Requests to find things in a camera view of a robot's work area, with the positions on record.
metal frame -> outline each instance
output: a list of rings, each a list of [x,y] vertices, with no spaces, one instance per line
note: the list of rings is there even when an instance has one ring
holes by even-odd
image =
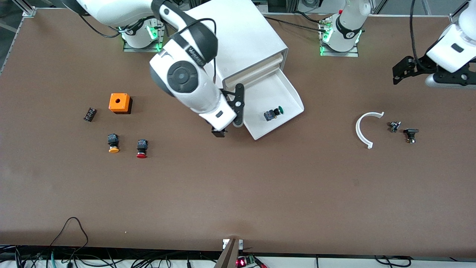
[[[421,4],[423,5],[423,11],[425,11],[425,15],[431,15],[430,4],[428,0],[421,0]]]
[[[3,62],[2,66],[1,66],[1,69],[0,69],[0,75],[1,73],[3,72],[3,69],[5,68],[5,64],[7,64],[7,60],[8,60],[8,57],[10,56],[10,53],[11,53],[11,49],[13,48],[13,44],[15,43],[17,37],[18,37],[18,33],[20,32],[20,28],[23,24],[23,20],[25,18],[21,18],[21,21],[20,21],[20,25],[18,25],[18,29],[17,29],[17,32],[15,33],[15,37],[13,38],[13,41],[11,42],[11,45],[10,45],[10,49],[8,49],[8,53],[7,53],[7,56],[5,57],[5,61]]]
[[[12,0],[21,10],[24,17],[33,17],[35,15],[35,7],[28,3],[27,0]]]
[[[461,6],[459,6],[453,13],[450,13],[449,14],[449,20],[450,22],[454,22],[454,18],[459,16],[459,14],[465,10],[465,8],[467,7],[467,5],[469,4],[468,0],[466,0],[463,4],[461,4]]]
[[[375,7],[374,9],[374,14],[380,14],[382,12],[382,9],[385,7],[385,5],[388,3],[388,0],[382,0],[378,6]]]
[[[0,19],[0,27],[12,32],[17,32],[17,28],[9,26],[4,20]]]

open drawer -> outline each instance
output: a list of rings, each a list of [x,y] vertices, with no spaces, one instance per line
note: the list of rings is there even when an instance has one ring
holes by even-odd
[[[224,81],[227,90],[237,83],[245,86],[243,123],[255,140],[304,111],[304,105],[296,89],[280,69],[281,53],[242,71]],[[281,106],[284,110],[271,121],[266,121],[264,112]]]

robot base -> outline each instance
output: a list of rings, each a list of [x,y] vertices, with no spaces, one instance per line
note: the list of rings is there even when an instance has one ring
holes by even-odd
[[[331,24],[333,18],[332,16],[329,18],[325,19],[326,21]],[[327,32],[329,32],[330,26],[329,25],[321,25],[319,24],[319,29],[324,29]],[[327,43],[324,42],[324,39],[326,38],[326,32],[319,32],[319,45],[320,45],[320,55],[321,56],[334,56],[334,57],[358,57],[358,50],[357,50],[357,44],[352,47],[351,50],[347,52],[339,52],[335,51],[332,48],[329,47]]]

brown table surface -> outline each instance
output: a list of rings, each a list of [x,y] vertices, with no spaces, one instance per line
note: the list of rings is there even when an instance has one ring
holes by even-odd
[[[255,252],[475,258],[476,92],[392,84],[408,18],[369,18],[358,58],[320,57],[316,32],[271,25],[305,111],[254,141],[245,127],[210,134],[151,80],[152,53],[122,52],[69,10],[25,19],[0,76],[0,242],[48,245],[76,216],[95,247],[219,250],[237,236]],[[415,18],[420,55],[446,25]],[[108,110],[117,92],[131,115]],[[367,150],[355,123],[370,111],[385,115],[363,121]],[[420,129],[416,144],[387,130],[395,120]],[[82,243],[76,224],[58,240]]]

green led light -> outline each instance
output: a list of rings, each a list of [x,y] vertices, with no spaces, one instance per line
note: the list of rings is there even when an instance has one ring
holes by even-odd
[[[162,42],[155,44],[155,48],[157,49],[157,52],[162,50],[162,45],[163,45]]]
[[[147,31],[149,32],[150,38],[151,39],[156,39],[157,38],[157,31],[153,27],[147,27]]]

